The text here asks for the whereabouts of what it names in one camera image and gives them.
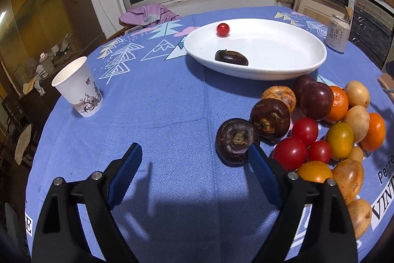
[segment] white oval plate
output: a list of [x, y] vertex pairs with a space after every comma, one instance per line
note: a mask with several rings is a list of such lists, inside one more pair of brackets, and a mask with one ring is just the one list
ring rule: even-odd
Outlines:
[[[230, 26], [227, 37], [218, 37], [220, 23]], [[251, 80], [288, 80], [308, 74], [327, 57], [326, 46], [299, 27], [269, 19], [242, 18], [218, 21], [191, 32], [184, 41], [189, 55], [217, 72]], [[249, 66], [215, 61], [218, 50], [244, 55]]]

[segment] orange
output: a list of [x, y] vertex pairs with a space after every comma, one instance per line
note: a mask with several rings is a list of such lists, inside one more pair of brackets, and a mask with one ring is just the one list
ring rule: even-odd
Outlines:
[[334, 103], [332, 104], [330, 113], [324, 118], [324, 120], [330, 124], [335, 124], [341, 121], [349, 109], [349, 100], [346, 96], [345, 91], [338, 86], [330, 86], [334, 93]]
[[301, 165], [297, 174], [304, 180], [316, 183], [324, 183], [327, 178], [332, 178], [332, 172], [328, 165], [319, 161], [310, 161]]
[[370, 126], [367, 136], [360, 142], [361, 148], [364, 151], [373, 152], [381, 147], [385, 138], [385, 121], [378, 113], [370, 113]]

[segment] plum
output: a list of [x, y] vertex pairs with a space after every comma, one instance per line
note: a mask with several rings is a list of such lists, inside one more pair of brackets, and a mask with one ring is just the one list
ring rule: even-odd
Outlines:
[[297, 77], [295, 79], [292, 90], [293, 90], [293, 92], [295, 94], [295, 98], [297, 100], [296, 102], [297, 102], [298, 106], [299, 106], [299, 103], [300, 103], [301, 93], [302, 93], [302, 90], [303, 90], [304, 86], [306, 84], [308, 84], [310, 82], [314, 82], [314, 81], [315, 80], [313, 79], [313, 77], [311, 77], [309, 75], [302, 75], [302, 76]]
[[321, 121], [330, 113], [333, 103], [334, 93], [327, 84], [313, 81], [304, 86], [300, 106], [306, 117]]

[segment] paper cup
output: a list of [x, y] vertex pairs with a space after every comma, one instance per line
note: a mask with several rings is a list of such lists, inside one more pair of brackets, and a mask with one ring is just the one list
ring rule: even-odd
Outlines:
[[53, 79], [55, 87], [83, 117], [94, 115], [103, 98], [96, 86], [86, 56], [77, 58], [63, 68]]

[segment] potato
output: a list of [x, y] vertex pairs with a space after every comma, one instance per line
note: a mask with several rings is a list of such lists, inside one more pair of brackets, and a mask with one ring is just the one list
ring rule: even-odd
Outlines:
[[371, 224], [372, 209], [365, 199], [355, 199], [347, 206], [356, 240], [364, 235]]
[[362, 163], [364, 160], [364, 151], [358, 146], [353, 146], [347, 158]]
[[364, 168], [360, 162], [346, 159], [334, 167], [332, 177], [338, 184], [347, 205], [360, 192], [364, 179]]
[[350, 106], [361, 105], [365, 108], [368, 107], [371, 96], [368, 89], [362, 83], [358, 81], [348, 82], [344, 90], [349, 99]]
[[343, 122], [353, 130], [353, 143], [361, 142], [367, 136], [369, 121], [370, 115], [363, 106], [354, 106], [346, 113]]

